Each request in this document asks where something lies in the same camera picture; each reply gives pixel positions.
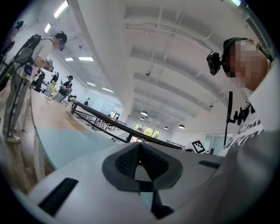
white sneaker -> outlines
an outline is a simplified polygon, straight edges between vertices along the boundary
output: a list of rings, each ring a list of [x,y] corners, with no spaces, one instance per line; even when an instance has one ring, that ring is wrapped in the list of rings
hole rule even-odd
[[[5,141],[8,143],[18,144],[21,142],[21,138],[18,136],[11,136],[11,137],[6,137]]]

desk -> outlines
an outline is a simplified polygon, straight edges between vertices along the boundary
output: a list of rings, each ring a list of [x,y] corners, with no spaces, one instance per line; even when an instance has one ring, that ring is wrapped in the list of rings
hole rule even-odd
[[[63,105],[31,91],[35,126],[34,164],[38,181],[45,177],[44,154],[55,169],[72,160],[117,143],[102,136],[66,112]]]

ceiling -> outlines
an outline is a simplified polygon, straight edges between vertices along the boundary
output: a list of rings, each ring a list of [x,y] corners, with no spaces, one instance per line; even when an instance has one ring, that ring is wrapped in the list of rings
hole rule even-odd
[[[65,65],[83,83],[111,88],[131,117],[141,121],[140,112],[146,110],[160,122],[157,128],[173,131],[213,113],[211,103],[226,108],[228,91],[234,92],[233,109],[244,104],[223,70],[212,76],[206,61],[211,51],[222,53],[230,37],[258,41],[230,0],[69,0],[56,20],[53,12],[62,2],[48,0],[39,18],[53,31],[67,33],[59,56],[74,59]],[[79,56],[95,61],[81,62]]]

